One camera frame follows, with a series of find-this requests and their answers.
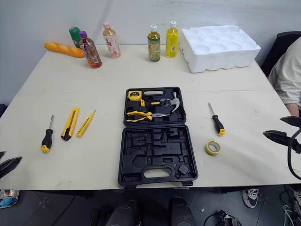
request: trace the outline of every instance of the baguette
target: baguette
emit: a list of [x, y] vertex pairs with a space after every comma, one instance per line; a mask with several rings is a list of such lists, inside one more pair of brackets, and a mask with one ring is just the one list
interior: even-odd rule
[[51, 51], [54, 51], [54, 52], [57, 52], [57, 53], [67, 54], [67, 55], [70, 55], [72, 57], [80, 57], [80, 58], [85, 57], [85, 54], [84, 54], [82, 49], [67, 46], [67, 45], [64, 45], [64, 44], [56, 43], [56, 42], [45, 43], [44, 47], [46, 49], [51, 50]]

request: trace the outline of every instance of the white wall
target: white wall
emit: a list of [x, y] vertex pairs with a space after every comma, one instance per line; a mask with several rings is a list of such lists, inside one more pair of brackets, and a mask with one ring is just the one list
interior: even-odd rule
[[170, 20], [180, 28], [235, 24], [261, 47], [262, 63], [275, 35], [301, 30], [300, 0], [0, 0], [0, 103], [8, 104], [45, 53], [43, 44], [72, 44], [68, 29], [104, 44], [108, 20], [121, 44], [145, 44], [151, 24], [162, 40]]

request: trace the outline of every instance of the white bottle cap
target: white bottle cap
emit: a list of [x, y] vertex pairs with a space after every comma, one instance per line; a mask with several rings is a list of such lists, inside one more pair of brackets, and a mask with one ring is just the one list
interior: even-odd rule
[[151, 26], [150, 26], [150, 31], [151, 32], [156, 32], [157, 31], [157, 25], [155, 25], [155, 24], [152, 24]]
[[177, 27], [177, 22], [176, 21], [171, 21], [170, 22], [170, 27]]

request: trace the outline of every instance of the green bottle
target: green bottle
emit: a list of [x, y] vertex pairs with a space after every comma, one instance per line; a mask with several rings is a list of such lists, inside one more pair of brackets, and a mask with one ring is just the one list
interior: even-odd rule
[[81, 38], [79, 36], [79, 28], [78, 27], [72, 27], [72, 28], [69, 29], [69, 33], [70, 33], [71, 38], [74, 42], [74, 45], [77, 48], [80, 48], [79, 42], [80, 42]]
[[150, 33], [147, 36], [147, 43], [149, 46], [149, 59], [150, 61], [159, 61], [160, 52], [160, 34], [157, 32], [157, 25], [152, 24], [150, 26]]

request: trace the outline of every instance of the roll of tape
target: roll of tape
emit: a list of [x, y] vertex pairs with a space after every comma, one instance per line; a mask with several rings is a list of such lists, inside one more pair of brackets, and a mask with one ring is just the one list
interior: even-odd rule
[[216, 155], [222, 150], [222, 147], [217, 141], [211, 140], [206, 144], [205, 150], [209, 155]]

